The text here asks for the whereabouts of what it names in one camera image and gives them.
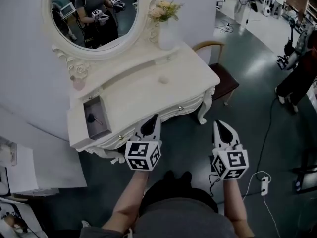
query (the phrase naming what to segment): drawer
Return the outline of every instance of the drawer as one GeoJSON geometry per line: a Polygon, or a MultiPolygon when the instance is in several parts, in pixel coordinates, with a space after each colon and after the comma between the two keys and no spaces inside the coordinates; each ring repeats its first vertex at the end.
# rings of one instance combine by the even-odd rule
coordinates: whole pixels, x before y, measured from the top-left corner
{"type": "Polygon", "coordinates": [[[108,150],[114,150],[119,148],[120,146],[124,145],[130,137],[133,136],[135,126],[129,127],[125,130],[123,130],[121,133],[117,134],[116,136],[113,136],[106,142],[97,145],[97,147],[108,149],[108,150]]]}
{"type": "Polygon", "coordinates": [[[162,111],[160,113],[162,122],[170,119],[171,117],[185,115],[195,111],[203,101],[204,94],[205,93],[202,93],[189,101],[183,102],[179,105],[173,106],[167,110],[162,111]]]}
{"type": "Polygon", "coordinates": [[[82,98],[80,98],[82,100],[82,102],[87,102],[93,98],[95,98],[96,96],[100,95],[103,92],[103,88],[99,87],[97,89],[95,89],[94,91],[90,92],[89,94],[83,96],[82,98]]]}
{"type": "Polygon", "coordinates": [[[88,135],[83,104],[67,111],[67,127],[71,147],[80,149],[94,142],[88,135]]]}

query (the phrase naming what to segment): white cabinet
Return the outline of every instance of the white cabinet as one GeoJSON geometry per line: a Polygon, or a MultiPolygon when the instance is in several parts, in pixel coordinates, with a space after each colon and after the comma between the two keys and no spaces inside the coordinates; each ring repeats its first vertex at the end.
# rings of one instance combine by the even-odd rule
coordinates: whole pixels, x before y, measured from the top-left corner
{"type": "Polygon", "coordinates": [[[98,88],[110,134],[90,139],[85,101],[72,99],[71,103],[76,103],[76,106],[68,111],[70,146],[78,151],[86,150],[103,158],[112,158],[113,150],[133,136],[138,122],[154,114],[159,114],[162,121],[186,115],[195,111],[202,102],[198,120],[204,124],[203,116],[211,106],[214,87],[219,82],[218,76],[204,61],[182,43],[177,55],[166,63],[135,67],[123,77],[114,78],[109,84],[105,82],[102,90],[98,88]]]}
{"type": "Polygon", "coordinates": [[[11,193],[46,196],[58,188],[86,187],[78,153],[69,143],[0,108],[0,136],[17,144],[17,165],[7,168],[11,193]]]}

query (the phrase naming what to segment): black shoe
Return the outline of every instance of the black shoe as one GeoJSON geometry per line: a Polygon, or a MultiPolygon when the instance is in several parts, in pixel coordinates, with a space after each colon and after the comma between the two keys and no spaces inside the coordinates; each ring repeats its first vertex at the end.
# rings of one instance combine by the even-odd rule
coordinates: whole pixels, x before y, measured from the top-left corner
{"type": "Polygon", "coordinates": [[[184,183],[191,183],[192,182],[192,173],[186,171],[182,177],[180,178],[184,183]]]}
{"type": "Polygon", "coordinates": [[[164,175],[164,180],[173,180],[175,179],[174,172],[172,170],[169,170],[164,175]]]}

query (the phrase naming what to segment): power strip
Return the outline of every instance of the power strip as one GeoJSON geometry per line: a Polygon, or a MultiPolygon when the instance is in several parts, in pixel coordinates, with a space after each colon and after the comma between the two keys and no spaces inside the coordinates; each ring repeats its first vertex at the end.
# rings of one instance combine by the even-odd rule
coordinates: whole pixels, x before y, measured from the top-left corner
{"type": "Polygon", "coordinates": [[[228,30],[229,30],[229,28],[230,28],[230,24],[229,24],[229,23],[227,23],[227,26],[226,26],[226,31],[228,31],[228,30]]]}
{"type": "Polygon", "coordinates": [[[261,196],[268,194],[268,177],[264,176],[261,179],[261,196]]]}

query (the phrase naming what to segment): black cable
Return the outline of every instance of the black cable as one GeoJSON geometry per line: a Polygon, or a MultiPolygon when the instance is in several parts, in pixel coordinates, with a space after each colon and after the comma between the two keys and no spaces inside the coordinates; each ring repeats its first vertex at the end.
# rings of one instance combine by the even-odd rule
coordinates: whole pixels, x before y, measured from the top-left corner
{"type": "Polygon", "coordinates": [[[225,19],[222,19],[221,22],[223,23],[223,26],[218,26],[218,27],[224,27],[226,26],[227,24],[231,25],[231,26],[239,26],[240,24],[231,24],[230,22],[228,22],[227,20],[225,19]]]}
{"type": "Polygon", "coordinates": [[[29,229],[37,238],[40,238],[36,233],[33,232],[32,229],[30,229],[29,227],[28,227],[28,229],[29,229]]]}
{"type": "Polygon", "coordinates": [[[114,15],[114,18],[115,18],[115,21],[116,21],[116,24],[117,24],[117,29],[118,29],[119,28],[119,22],[118,22],[117,14],[116,14],[114,9],[113,9],[113,15],[114,15]]]}
{"type": "Polygon", "coordinates": [[[228,29],[223,29],[221,27],[215,26],[215,28],[220,29],[220,33],[232,33],[233,27],[231,25],[228,26],[228,29]]]}
{"type": "Polygon", "coordinates": [[[212,189],[212,187],[213,187],[217,182],[220,181],[220,178],[218,178],[218,179],[217,179],[216,181],[214,181],[214,182],[211,182],[211,181],[210,181],[210,176],[218,176],[218,175],[210,174],[210,175],[208,176],[209,183],[210,183],[209,192],[210,192],[210,196],[213,197],[214,194],[213,194],[213,192],[211,191],[211,189],[212,189]]]}
{"type": "Polygon", "coordinates": [[[272,109],[273,109],[273,104],[274,104],[274,102],[276,100],[277,100],[277,98],[275,98],[272,101],[272,104],[271,104],[271,107],[270,107],[269,125],[268,125],[267,131],[266,131],[266,134],[265,134],[265,137],[264,137],[264,140],[263,140],[263,144],[262,144],[262,148],[261,148],[261,152],[260,152],[260,157],[259,157],[259,160],[258,160],[258,165],[257,165],[257,170],[256,170],[258,181],[261,181],[261,179],[258,177],[258,172],[259,172],[260,162],[261,162],[261,158],[262,158],[262,153],[263,153],[263,149],[264,149],[264,146],[265,146],[265,142],[266,142],[266,139],[267,139],[267,135],[268,135],[269,129],[271,128],[271,125],[272,125],[272,109]]]}
{"type": "Polygon", "coordinates": [[[249,10],[249,15],[248,15],[248,18],[247,18],[247,21],[246,21],[246,27],[247,27],[247,24],[249,23],[250,13],[251,13],[251,6],[250,6],[250,10],[249,10]]]}

